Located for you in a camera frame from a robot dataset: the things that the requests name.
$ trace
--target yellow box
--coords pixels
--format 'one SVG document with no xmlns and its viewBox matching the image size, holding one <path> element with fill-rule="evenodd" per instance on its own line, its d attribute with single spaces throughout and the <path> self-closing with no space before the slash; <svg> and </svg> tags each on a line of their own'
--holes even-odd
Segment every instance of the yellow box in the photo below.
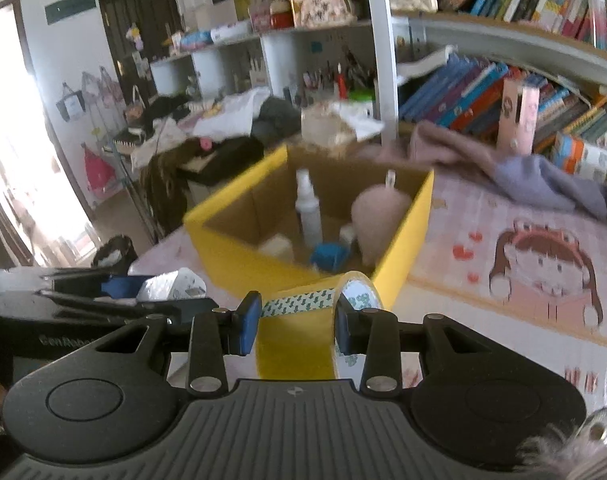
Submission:
<svg viewBox="0 0 607 480">
<path fill-rule="evenodd" d="M 396 171 L 395 187 L 413 203 L 390 247 L 374 269 L 364 268 L 358 254 L 342 269 L 368 275 L 391 309 L 426 238 L 434 173 L 359 158 L 336 160 L 299 147 L 282 146 L 186 214 L 186 230 L 211 280 L 241 298 L 250 290 L 267 296 L 327 276 L 305 266 L 310 251 L 294 209 L 301 168 L 310 171 L 321 202 L 325 241 L 339 240 L 360 192 L 383 184 L 388 170 Z M 256 250 L 276 233 L 290 238 L 302 264 L 285 264 Z"/>
</svg>

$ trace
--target purple cloth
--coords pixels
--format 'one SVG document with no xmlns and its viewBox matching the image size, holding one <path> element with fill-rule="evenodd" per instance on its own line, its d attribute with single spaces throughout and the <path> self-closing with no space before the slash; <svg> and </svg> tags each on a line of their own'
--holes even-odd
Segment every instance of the purple cloth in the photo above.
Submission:
<svg viewBox="0 0 607 480">
<path fill-rule="evenodd" d="M 557 211 L 582 210 L 607 224 L 607 184 L 567 174 L 541 155 L 506 156 L 428 121 L 417 124 L 406 151 L 395 144 L 366 156 L 380 162 L 456 168 L 465 178 L 484 182 L 515 202 Z"/>
<path fill-rule="evenodd" d="M 515 202 L 568 212 L 578 208 L 607 224 L 607 184 L 565 173 L 541 155 L 507 158 L 488 176 Z"/>
</svg>

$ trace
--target screw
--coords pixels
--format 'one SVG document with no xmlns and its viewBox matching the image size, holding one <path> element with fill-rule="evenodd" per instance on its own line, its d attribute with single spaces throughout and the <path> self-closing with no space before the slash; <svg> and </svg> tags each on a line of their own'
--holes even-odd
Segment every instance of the screw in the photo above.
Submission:
<svg viewBox="0 0 607 480">
<path fill-rule="evenodd" d="M 377 375 L 365 381 L 365 386 L 373 392 L 391 392 L 397 387 L 397 381 L 392 377 Z"/>
<path fill-rule="evenodd" d="M 221 381 L 216 377 L 203 376 L 197 377 L 190 382 L 190 387 L 202 394 L 216 392 L 221 388 Z"/>
</svg>

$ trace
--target white spray bottle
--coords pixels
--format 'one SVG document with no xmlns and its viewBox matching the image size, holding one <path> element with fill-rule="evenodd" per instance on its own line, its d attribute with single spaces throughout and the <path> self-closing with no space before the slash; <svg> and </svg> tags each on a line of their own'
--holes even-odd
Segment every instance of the white spray bottle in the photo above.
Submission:
<svg viewBox="0 0 607 480">
<path fill-rule="evenodd" d="M 297 170 L 297 202 L 295 207 L 301 218 L 303 240 L 306 247 L 314 249 L 318 244 L 323 243 L 323 232 L 321 230 L 319 199 L 314 194 L 314 187 L 312 187 L 308 170 Z"/>
</svg>

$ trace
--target red heart print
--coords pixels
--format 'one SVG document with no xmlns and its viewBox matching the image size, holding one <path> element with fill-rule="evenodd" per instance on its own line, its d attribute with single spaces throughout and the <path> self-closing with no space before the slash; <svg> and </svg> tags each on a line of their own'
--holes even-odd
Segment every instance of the red heart print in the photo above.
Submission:
<svg viewBox="0 0 607 480">
<path fill-rule="evenodd" d="M 467 262 L 468 260 L 472 260 L 474 258 L 474 252 L 467 250 L 462 245 L 453 246 L 453 256 L 455 260 L 460 262 Z"/>
</svg>

